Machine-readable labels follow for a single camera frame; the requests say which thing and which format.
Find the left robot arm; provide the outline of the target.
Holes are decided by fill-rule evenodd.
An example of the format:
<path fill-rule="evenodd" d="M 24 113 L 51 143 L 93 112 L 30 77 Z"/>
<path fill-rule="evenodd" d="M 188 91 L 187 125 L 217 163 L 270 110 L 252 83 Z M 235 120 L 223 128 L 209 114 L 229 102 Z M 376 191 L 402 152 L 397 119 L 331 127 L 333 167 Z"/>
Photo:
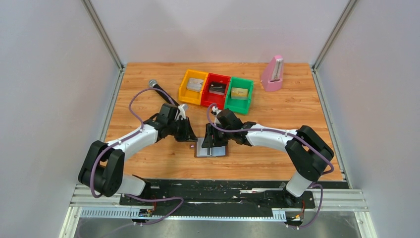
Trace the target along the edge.
<path fill-rule="evenodd" d="M 165 103 L 134 131 L 108 143 L 91 144 L 78 175 L 78 181 L 92 190 L 95 197 L 111 197 L 116 193 L 130 194 L 140 205 L 148 204 L 152 192 L 147 182 L 123 172 L 125 162 L 143 148 L 171 135 L 178 142 L 196 142 L 189 118 L 188 106 Z"/>

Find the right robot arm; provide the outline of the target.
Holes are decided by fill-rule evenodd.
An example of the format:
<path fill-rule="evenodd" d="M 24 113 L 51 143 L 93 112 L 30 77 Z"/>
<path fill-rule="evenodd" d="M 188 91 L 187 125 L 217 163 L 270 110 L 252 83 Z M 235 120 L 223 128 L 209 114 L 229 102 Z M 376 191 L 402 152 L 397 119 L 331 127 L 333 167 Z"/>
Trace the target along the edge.
<path fill-rule="evenodd" d="M 303 200 L 304 191 L 314 185 L 322 175 L 334 171 L 331 160 L 333 150 L 309 126 L 297 130 L 285 130 L 263 126 L 253 121 L 242 122 L 231 110 L 220 110 L 216 104 L 207 108 L 208 125 L 213 132 L 203 143 L 204 147 L 215 147 L 214 140 L 235 141 L 239 145 L 261 146 L 283 151 L 288 154 L 295 167 L 283 192 L 284 203 L 295 207 Z"/>

